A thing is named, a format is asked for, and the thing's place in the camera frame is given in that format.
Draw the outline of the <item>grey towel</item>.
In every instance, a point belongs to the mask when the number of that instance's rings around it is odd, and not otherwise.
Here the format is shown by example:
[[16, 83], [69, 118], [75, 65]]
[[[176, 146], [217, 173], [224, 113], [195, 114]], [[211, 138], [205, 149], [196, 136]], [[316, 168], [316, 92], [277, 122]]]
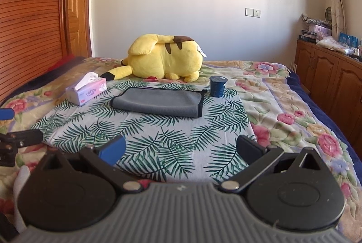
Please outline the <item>grey towel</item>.
[[166, 88], [127, 88], [110, 105], [116, 110], [160, 116], [199, 118], [206, 90], [187, 91]]

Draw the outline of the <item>floral bed blanket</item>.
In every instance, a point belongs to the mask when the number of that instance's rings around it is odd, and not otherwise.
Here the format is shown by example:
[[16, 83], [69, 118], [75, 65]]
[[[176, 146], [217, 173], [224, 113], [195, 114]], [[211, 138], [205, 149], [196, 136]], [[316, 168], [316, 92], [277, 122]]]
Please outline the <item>floral bed blanket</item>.
[[[54, 81], [8, 99], [15, 117], [1, 122], [1, 132], [35, 129], [34, 125], [57, 105], [67, 101], [65, 89], [87, 72], [101, 74], [120, 65], [117, 59], [90, 58]], [[200, 91], [209, 87], [211, 76], [227, 78], [226, 88], [238, 92], [256, 140], [262, 146], [276, 145], [286, 152], [310, 146], [318, 151], [341, 187], [346, 199], [338, 229], [352, 241], [361, 239], [361, 161], [337, 125], [306, 95], [299, 79], [278, 63], [220, 61], [206, 62], [196, 82], [140, 79], [120, 81], [157, 83], [157, 88]], [[14, 167], [1, 168], [1, 212], [14, 215], [13, 186], [22, 166], [35, 169], [52, 146], [42, 143], [22, 149]]]

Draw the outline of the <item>palm leaf print cloth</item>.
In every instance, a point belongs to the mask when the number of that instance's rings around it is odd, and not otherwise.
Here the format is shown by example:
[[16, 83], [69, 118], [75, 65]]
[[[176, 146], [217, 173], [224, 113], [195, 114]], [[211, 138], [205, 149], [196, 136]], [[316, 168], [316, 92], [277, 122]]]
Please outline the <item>palm leaf print cloth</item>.
[[126, 150], [116, 166], [154, 181], [221, 182], [246, 168], [236, 141], [255, 134], [236, 90], [227, 88], [220, 98], [207, 93], [202, 116], [192, 119], [115, 110], [112, 99], [131, 87], [155, 88], [157, 83], [112, 82], [82, 106], [63, 101], [34, 128], [43, 133], [44, 143], [70, 153], [123, 136]]

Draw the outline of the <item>pink tissue box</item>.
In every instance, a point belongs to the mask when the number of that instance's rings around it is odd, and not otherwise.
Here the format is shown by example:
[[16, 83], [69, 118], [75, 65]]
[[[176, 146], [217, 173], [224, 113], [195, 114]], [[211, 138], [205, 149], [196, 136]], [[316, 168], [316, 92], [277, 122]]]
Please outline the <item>pink tissue box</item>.
[[69, 102], [82, 106], [106, 90], [105, 78], [89, 72], [78, 83], [66, 88], [66, 97]]

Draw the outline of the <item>red and navy blanket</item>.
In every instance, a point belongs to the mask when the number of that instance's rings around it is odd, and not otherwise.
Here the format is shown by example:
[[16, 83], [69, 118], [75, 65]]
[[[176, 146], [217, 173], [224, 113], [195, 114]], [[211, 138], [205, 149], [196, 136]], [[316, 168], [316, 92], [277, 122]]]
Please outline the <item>red and navy blanket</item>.
[[64, 59], [61, 59], [54, 66], [50, 67], [44, 74], [34, 78], [33, 80], [27, 82], [21, 87], [14, 90], [10, 95], [8, 95], [4, 101], [17, 96], [23, 92], [28, 92], [37, 88], [40, 88], [55, 79], [59, 78], [61, 75], [65, 74], [65, 72], [69, 71], [71, 68], [81, 64], [85, 60], [85, 57], [68, 55]]

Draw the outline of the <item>dark blue cup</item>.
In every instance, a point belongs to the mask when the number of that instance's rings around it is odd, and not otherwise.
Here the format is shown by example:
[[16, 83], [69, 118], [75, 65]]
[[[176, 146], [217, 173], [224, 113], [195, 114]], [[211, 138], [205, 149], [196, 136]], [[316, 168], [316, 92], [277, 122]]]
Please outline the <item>dark blue cup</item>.
[[223, 76], [211, 76], [210, 77], [210, 95], [212, 97], [221, 98], [225, 91], [227, 78]]

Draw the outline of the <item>wooden cabinet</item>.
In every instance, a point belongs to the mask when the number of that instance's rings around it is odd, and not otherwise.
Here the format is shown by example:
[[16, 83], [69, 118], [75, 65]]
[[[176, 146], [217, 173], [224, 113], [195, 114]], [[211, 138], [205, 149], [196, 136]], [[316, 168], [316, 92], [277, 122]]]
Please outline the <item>wooden cabinet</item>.
[[361, 62], [298, 40], [296, 73], [311, 99], [339, 127], [361, 156]]

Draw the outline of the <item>yellow Pikachu plush toy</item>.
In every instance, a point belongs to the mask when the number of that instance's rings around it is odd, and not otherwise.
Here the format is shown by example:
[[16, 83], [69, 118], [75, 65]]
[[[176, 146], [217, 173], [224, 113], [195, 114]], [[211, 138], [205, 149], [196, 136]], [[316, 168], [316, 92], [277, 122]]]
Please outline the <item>yellow Pikachu plush toy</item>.
[[185, 82], [194, 82], [206, 57], [199, 44], [188, 36], [146, 34], [131, 44], [121, 66], [101, 77], [113, 81], [133, 74], [144, 79], [183, 78]]

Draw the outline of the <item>wooden slatted wardrobe door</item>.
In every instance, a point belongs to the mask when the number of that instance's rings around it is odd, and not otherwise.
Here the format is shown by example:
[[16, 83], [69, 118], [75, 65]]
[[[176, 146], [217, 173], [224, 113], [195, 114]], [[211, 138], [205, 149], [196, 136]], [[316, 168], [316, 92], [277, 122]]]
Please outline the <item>wooden slatted wardrobe door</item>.
[[92, 55], [88, 0], [1, 0], [2, 100], [70, 55]]

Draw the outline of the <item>clutter pile on cabinet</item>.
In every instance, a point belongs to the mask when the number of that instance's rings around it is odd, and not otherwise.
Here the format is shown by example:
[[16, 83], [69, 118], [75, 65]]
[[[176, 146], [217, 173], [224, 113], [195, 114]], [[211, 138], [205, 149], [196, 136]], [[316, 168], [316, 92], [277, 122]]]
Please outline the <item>clutter pile on cabinet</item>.
[[302, 29], [299, 34], [300, 40], [319, 44], [323, 48], [339, 52], [361, 62], [361, 40], [343, 32], [338, 34], [337, 40], [332, 36], [331, 7], [327, 7], [325, 10], [325, 20], [313, 19], [306, 14], [301, 15], [301, 20], [305, 29]]

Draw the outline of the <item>white wall switch socket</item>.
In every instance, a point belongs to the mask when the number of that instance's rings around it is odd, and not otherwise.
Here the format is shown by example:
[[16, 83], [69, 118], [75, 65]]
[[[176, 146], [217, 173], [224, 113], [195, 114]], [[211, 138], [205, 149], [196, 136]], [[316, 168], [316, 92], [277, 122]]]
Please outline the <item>white wall switch socket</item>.
[[248, 16], [248, 17], [260, 18], [261, 17], [261, 11], [256, 10], [256, 9], [246, 8], [245, 9], [245, 15]]

